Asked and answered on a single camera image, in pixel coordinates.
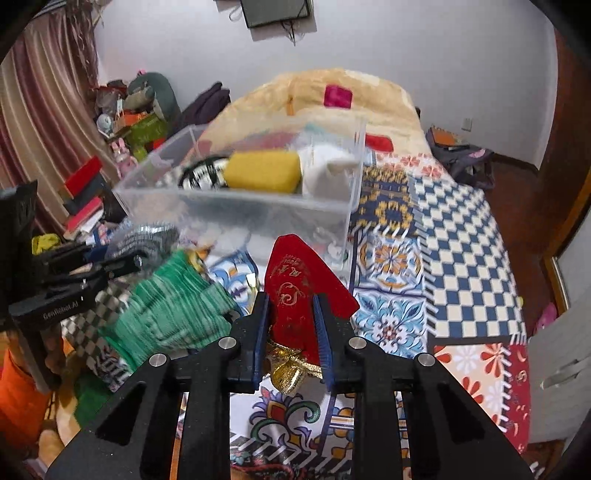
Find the person's hand holding gripper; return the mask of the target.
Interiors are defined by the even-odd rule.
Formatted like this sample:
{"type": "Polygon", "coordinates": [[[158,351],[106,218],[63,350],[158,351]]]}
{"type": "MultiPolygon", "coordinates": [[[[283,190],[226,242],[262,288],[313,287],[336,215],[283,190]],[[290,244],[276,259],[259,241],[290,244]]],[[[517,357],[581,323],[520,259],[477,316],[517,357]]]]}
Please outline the person's hand holding gripper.
{"type": "MultiPolygon", "coordinates": [[[[6,336],[12,362],[23,372],[29,373],[23,349],[20,347],[18,333],[14,330],[8,330],[6,331],[6,336]]],[[[54,374],[60,375],[65,365],[61,327],[59,325],[54,325],[53,327],[44,330],[42,336],[47,350],[45,365],[54,374]]]]}

